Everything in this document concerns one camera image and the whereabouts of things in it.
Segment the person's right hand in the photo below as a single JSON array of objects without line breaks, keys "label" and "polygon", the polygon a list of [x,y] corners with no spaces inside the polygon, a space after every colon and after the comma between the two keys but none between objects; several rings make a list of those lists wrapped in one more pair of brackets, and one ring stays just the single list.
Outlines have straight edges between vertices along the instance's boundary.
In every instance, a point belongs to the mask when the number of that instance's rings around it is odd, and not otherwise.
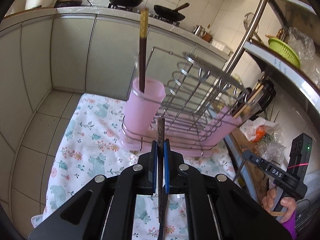
[{"label": "person's right hand", "polygon": [[[273,211],[274,202],[277,196],[277,188],[274,187],[268,190],[267,195],[262,200],[262,207],[270,213]],[[280,200],[280,204],[282,207],[286,208],[286,212],[280,219],[280,223],[283,224],[290,220],[290,218],[295,214],[295,210],[297,208],[297,203],[292,197],[284,197]]]}]

